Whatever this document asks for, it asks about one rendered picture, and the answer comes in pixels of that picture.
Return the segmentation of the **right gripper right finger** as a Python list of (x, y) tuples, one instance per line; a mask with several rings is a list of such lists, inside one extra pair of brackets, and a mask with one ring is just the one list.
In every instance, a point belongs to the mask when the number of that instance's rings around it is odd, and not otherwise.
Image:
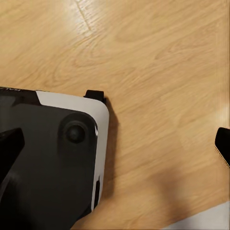
[(230, 166), (230, 129), (218, 128), (215, 145)]

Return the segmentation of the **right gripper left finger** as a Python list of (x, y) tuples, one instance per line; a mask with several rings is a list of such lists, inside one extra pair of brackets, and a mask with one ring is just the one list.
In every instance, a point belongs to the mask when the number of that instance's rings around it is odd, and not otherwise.
[(0, 133), (0, 185), (24, 146), (24, 135), (20, 127)]

